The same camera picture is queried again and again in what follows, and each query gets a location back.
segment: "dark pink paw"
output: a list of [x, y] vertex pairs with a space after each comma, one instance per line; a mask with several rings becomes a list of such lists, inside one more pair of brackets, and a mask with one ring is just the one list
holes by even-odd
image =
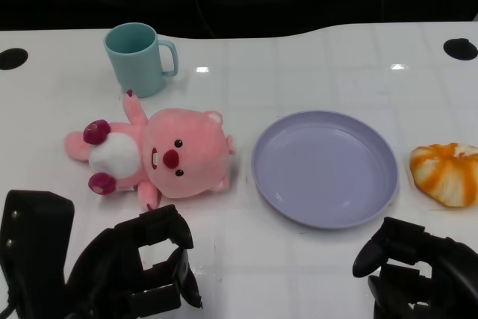
[[97, 194], [110, 194], [117, 189], [117, 181], [107, 173], [95, 173], [88, 181], [88, 187]]
[[110, 125], [105, 120], [95, 121], [83, 131], [83, 141], [90, 145], [99, 145], [105, 142], [110, 131]]

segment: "mug rim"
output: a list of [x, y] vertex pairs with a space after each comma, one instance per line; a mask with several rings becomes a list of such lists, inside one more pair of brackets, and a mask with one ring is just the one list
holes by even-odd
[[[110, 48], [107, 44], [106, 44], [106, 38], [111, 34], [111, 32], [115, 29], [118, 29], [118, 28], [122, 28], [123, 26], [127, 26], [127, 25], [142, 25], [142, 26], [146, 26], [147, 28], [151, 29], [153, 33], [155, 33], [156, 35], [156, 41], [152, 41], [151, 44], [149, 44], [146, 48], [140, 50], [139, 52], [115, 52], [112, 48]], [[109, 51], [109, 52], [112, 52], [116, 55], [122, 55], [122, 56], [130, 56], [130, 55], [138, 55], [140, 54], [141, 52], [145, 52], [147, 50], [149, 50], [149, 48], [151, 48], [152, 46], [154, 46], [156, 43], [158, 42], [158, 33], [156, 32], [156, 30], [151, 26], [151, 25], [147, 25], [143, 22], [125, 22], [124, 24], [119, 24], [117, 26], [115, 26], [114, 28], [110, 29], [110, 31], [105, 35], [105, 37], [103, 38], [103, 45], [105, 46], [105, 48]]]

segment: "white plush belly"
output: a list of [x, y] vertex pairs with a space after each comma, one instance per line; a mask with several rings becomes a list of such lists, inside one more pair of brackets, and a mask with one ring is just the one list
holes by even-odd
[[91, 146], [90, 167], [94, 173], [104, 172], [115, 179], [133, 176], [140, 169], [140, 152], [127, 134], [110, 133], [106, 141]]

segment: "black hole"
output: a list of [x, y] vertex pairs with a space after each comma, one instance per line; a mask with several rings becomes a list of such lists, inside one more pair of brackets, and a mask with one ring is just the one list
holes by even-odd
[[28, 53], [24, 49], [8, 49], [0, 52], [0, 70], [12, 70], [23, 65], [28, 59]]
[[478, 49], [468, 39], [451, 39], [443, 44], [443, 50], [457, 60], [473, 60], [478, 56]]

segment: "plush toy mouth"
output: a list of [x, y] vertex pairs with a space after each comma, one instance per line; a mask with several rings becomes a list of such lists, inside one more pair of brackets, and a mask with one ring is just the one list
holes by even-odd
[[158, 168], [158, 151], [154, 147], [151, 151], [151, 165], [153, 170]]

